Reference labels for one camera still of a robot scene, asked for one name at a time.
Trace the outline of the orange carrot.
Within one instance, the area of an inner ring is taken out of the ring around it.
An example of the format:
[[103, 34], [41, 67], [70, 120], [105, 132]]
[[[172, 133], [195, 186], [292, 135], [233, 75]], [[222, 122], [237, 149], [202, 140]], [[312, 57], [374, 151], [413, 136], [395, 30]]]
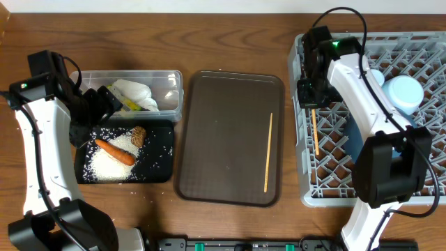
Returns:
[[101, 139], [95, 139], [95, 143], [108, 154], [110, 154], [110, 156], [123, 163], [124, 165], [132, 166], [136, 162], [135, 158], [132, 155], [109, 144], [108, 142], [105, 142]]

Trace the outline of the brown textured food piece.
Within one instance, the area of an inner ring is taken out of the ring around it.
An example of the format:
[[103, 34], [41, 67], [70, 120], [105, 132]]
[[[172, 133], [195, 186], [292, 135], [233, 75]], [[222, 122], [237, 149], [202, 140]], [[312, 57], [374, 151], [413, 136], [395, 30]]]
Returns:
[[146, 138], [146, 130], [141, 126], [136, 126], [132, 129], [132, 135], [131, 135], [131, 143], [141, 148], [144, 145], [144, 141]]

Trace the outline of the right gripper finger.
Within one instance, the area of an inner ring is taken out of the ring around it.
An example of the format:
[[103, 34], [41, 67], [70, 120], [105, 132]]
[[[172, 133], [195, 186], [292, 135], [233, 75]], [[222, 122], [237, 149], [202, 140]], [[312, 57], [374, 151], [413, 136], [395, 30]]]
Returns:
[[327, 87], [325, 95], [326, 95], [325, 100], [326, 100], [327, 104], [343, 101], [342, 96], [339, 94], [339, 92], [336, 90], [336, 88], [334, 88], [331, 85], [329, 85]]
[[298, 102], [301, 108], [324, 108], [330, 104], [327, 86], [320, 81], [301, 79], [297, 82]]

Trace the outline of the light blue cup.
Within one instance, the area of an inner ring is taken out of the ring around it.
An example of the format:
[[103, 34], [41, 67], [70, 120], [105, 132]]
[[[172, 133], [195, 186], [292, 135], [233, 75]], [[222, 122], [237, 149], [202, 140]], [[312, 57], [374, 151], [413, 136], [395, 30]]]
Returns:
[[373, 74], [374, 78], [376, 79], [379, 86], [383, 86], [385, 83], [385, 77], [384, 74], [376, 69], [371, 69], [371, 73]]

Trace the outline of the light blue rice bowl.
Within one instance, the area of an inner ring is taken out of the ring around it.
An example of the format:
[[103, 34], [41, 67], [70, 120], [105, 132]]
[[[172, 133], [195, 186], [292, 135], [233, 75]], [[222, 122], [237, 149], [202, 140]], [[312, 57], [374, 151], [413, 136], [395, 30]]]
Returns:
[[413, 114], [424, 99], [421, 84], [407, 75], [386, 81], [382, 89], [392, 104], [407, 115]]

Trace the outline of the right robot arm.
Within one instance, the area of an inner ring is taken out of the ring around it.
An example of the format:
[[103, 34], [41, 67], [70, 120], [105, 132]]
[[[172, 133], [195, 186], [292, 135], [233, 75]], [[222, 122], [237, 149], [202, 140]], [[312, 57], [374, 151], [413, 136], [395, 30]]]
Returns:
[[341, 231], [343, 247], [374, 250], [389, 218], [422, 189], [432, 170], [432, 138], [425, 127], [413, 127], [387, 99], [370, 72], [364, 42], [306, 33], [302, 46], [300, 107], [326, 108], [343, 101], [360, 131], [362, 146], [352, 172], [357, 201]]

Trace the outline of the dark blue plate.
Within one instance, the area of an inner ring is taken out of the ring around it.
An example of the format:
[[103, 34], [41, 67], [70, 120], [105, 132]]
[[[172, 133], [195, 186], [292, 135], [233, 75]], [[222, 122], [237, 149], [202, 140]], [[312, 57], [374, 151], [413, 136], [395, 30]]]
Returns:
[[355, 112], [344, 130], [348, 137], [344, 149], [352, 157], [358, 170], [383, 168], [411, 168], [416, 159], [416, 149], [410, 137], [420, 137], [417, 128], [407, 114], [396, 111], [387, 117], [384, 114], [363, 117]]

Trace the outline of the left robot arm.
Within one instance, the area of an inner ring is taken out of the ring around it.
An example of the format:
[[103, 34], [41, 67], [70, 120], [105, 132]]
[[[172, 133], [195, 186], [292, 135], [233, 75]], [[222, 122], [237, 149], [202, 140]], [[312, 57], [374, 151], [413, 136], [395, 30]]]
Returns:
[[45, 71], [10, 85], [5, 94], [24, 140], [24, 217], [8, 225], [18, 250], [145, 250], [138, 228], [117, 229], [112, 219], [87, 204], [79, 191], [70, 144], [75, 123], [95, 122], [78, 84]]

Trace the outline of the white napkin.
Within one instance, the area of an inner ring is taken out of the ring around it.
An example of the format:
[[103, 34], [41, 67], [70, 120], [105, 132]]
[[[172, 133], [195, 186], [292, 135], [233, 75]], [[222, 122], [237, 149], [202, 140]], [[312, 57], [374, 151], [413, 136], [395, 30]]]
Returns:
[[141, 109], [157, 112], [157, 102], [152, 98], [152, 91], [149, 86], [132, 82], [129, 80], [118, 79], [111, 87], [116, 89], [124, 98], [128, 99]]

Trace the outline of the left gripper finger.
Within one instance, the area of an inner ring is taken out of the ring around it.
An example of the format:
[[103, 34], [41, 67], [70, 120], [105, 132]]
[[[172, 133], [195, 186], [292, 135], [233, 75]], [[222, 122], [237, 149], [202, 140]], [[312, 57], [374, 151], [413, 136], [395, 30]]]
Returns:
[[104, 119], [108, 119], [113, 113], [121, 110], [123, 107], [123, 103], [106, 86], [101, 86], [98, 89], [98, 94], [105, 102]]
[[92, 126], [101, 124], [109, 113], [107, 102], [107, 89], [88, 89], [83, 98], [89, 105], [89, 119]]

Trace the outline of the yellow green snack wrapper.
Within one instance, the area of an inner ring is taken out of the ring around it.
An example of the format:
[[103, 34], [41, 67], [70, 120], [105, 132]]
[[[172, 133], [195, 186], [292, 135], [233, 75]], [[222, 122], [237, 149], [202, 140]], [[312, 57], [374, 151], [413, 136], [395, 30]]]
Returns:
[[123, 104], [123, 107], [121, 108], [123, 112], [141, 111], [140, 106], [126, 98], [115, 86], [109, 85], [107, 88]]

